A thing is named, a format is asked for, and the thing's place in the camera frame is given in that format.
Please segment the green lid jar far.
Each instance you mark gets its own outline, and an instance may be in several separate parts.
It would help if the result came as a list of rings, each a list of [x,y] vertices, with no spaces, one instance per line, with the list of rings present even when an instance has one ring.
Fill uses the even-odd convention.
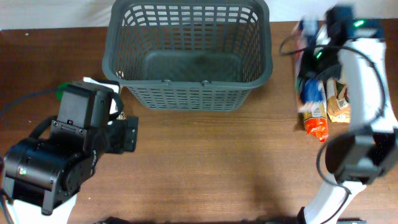
[[[59,101],[62,100],[63,92],[64,92],[65,88],[66,88],[68,85],[69,85],[69,83],[66,82],[66,83],[62,83],[61,85],[59,85],[59,86],[57,87],[57,91],[56,91],[56,93],[55,93],[55,96],[56,96],[56,98],[57,98]]]

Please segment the blue tissue pack box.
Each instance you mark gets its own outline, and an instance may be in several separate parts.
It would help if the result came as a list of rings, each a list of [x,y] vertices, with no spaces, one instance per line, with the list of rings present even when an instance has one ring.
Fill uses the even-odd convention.
[[[311,112],[323,102],[321,81],[317,78],[317,62],[313,46],[317,43],[318,21],[302,19],[294,30],[295,47],[299,52],[295,59],[295,94],[299,113]]]

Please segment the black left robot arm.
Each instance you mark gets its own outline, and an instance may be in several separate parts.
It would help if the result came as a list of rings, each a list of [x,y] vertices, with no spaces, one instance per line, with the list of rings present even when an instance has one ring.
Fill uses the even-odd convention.
[[[38,124],[1,162],[7,223],[66,223],[101,156],[136,149],[139,120],[122,117],[120,89],[114,81],[58,88],[58,114]]]

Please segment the grey plastic basket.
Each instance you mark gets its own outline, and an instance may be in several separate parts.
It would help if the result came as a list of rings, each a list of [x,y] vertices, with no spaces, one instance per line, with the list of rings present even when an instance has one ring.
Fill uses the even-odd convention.
[[[102,69],[155,110],[233,111],[271,77],[264,1],[117,0]]]

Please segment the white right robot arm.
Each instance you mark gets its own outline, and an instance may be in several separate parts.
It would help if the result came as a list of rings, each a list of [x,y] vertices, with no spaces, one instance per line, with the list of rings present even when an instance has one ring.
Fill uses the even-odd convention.
[[[337,4],[326,12],[329,43],[322,53],[336,55],[345,74],[349,130],[325,143],[326,174],[315,198],[297,215],[297,223],[338,223],[357,194],[397,163],[397,118],[386,78],[386,43],[375,20],[355,19],[353,8]]]

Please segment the orange pasta bag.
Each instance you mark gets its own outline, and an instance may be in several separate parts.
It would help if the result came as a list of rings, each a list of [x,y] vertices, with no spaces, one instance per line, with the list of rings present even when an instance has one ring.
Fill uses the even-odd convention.
[[[329,135],[326,104],[307,103],[301,107],[300,112],[306,133],[315,136],[320,142],[325,142]]]

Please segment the crumpled white brown wrapper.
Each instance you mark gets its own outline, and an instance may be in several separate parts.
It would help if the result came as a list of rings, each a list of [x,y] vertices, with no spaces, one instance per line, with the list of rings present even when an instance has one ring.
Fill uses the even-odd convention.
[[[125,113],[122,111],[116,119],[117,120],[126,120],[127,117],[126,117]]]

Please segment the brown snack bag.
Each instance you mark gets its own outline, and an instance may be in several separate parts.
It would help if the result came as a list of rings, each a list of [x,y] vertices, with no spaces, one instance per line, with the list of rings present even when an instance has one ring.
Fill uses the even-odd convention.
[[[347,84],[329,79],[326,83],[327,114],[334,123],[350,123],[351,107]]]

